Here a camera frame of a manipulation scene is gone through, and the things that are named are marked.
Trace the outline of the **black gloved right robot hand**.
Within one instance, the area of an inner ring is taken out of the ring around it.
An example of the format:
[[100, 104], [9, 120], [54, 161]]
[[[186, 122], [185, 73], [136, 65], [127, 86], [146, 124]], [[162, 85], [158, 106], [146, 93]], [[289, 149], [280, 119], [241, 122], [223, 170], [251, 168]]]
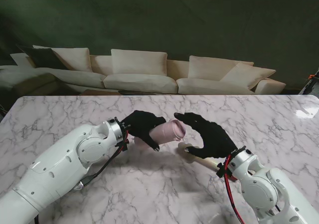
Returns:
[[174, 117], [192, 127], [202, 138], [203, 147], [186, 147], [185, 151], [187, 153], [202, 159], [210, 157], [226, 158], [237, 149], [237, 146], [226, 131], [217, 123], [210, 122], [193, 112], [176, 112]]

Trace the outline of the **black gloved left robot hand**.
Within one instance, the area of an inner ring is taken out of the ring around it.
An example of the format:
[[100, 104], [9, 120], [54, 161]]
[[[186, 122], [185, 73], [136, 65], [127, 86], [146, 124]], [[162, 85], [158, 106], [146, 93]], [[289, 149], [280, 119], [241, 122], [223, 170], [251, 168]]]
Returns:
[[157, 117], [151, 112], [138, 110], [135, 110], [121, 121], [121, 123], [128, 127], [130, 135], [140, 138], [155, 151], [159, 151], [160, 147], [151, 138], [150, 131], [165, 122], [166, 120], [162, 116]]

